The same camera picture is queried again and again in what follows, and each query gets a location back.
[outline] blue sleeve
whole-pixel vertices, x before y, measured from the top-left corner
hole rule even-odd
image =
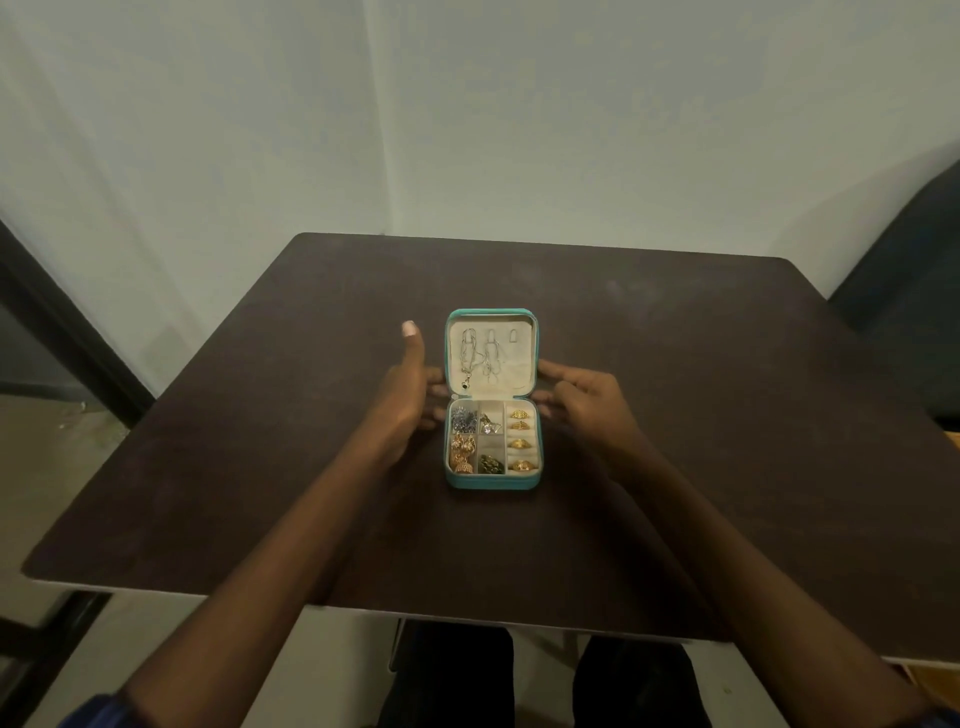
[[[907,723],[903,728],[960,728],[960,713],[950,708],[938,708],[924,719]]]
[[[67,716],[59,728],[149,728],[117,695],[97,695]]]

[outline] dark brown table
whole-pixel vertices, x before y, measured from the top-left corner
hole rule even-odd
[[[24,571],[209,593],[359,422],[400,322],[420,324],[439,364],[464,306],[530,308],[543,356],[614,372],[666,454],[880,653],[960,661],[960,454],[774,258],[299,235]],[[441,450],[439,435],[417,443],[318,602],[723,638],[568,432],[545,428],[529,493],[453,490]]]

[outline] person's leg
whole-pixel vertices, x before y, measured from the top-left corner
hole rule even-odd
[[[408,620],[377,728],[513,728],[514,643],[503,627]]]
[[[594,637],[573,679],[577,728],[709,728],[678,644]]]

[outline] floor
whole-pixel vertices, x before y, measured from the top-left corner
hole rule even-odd
[[[40,623],[60,590],[29,582],[19,564],[124,436],[106,412],[0,396],[0,614]],[[28,722],[53,728],[97,692],[116,690],[196,606],[177,595],[122,593],[107,605]],[[396,620],[336,609],[304,610],[244,723],[360,728],[376,723],[390,688]],[[512,630],[517,725],[572,725],[570,687],[584,636]],[[717,728],[781,728],[766,691],[735,647],[687,646]]]

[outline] open jewelry box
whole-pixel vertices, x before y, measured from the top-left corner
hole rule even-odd
[[[444,468],[454,488],[529,490],[540,482],[540,329],[525,308],[458,308],[446,320]]]

